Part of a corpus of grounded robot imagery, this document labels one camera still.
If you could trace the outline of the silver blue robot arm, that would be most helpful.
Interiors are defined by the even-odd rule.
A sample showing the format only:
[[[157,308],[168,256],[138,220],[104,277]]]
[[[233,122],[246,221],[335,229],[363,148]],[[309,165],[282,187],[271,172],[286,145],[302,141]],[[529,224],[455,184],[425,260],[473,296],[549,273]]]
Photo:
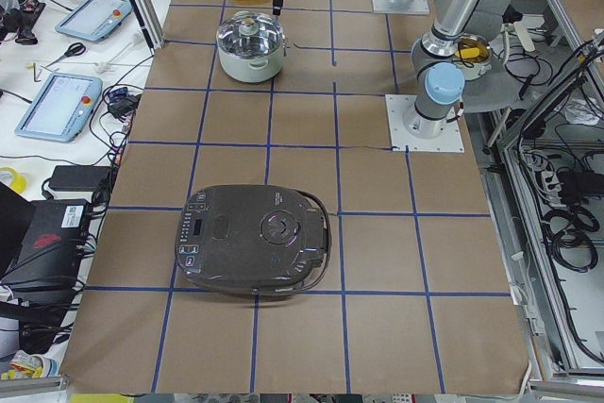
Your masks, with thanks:
[[[438,137],[452,106],[460,101],[465,85],[461,70],[452,62],[459,38],[479,0],[446,0],[431,30],[412,48],[419,94],[402,115],[405,129],[420,139]]]

